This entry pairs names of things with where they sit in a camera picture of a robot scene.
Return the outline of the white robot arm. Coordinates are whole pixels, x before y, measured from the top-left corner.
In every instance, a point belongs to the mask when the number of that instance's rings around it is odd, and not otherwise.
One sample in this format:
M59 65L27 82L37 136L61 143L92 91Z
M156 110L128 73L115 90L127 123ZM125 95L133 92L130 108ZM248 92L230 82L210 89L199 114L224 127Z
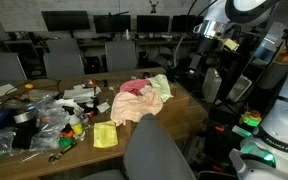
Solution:
M271 9L280 0L212 0L203 23L193 32L202 36L200 53L210 52L216 47L218 38L224 36L229 23L251 27L263 22Z

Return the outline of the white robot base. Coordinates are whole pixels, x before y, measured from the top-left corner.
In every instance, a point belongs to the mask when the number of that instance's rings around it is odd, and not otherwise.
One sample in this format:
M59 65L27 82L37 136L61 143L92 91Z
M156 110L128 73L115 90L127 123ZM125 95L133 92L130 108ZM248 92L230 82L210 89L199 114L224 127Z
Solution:
M288 180L288 75L266 117L229 158L238 180Z

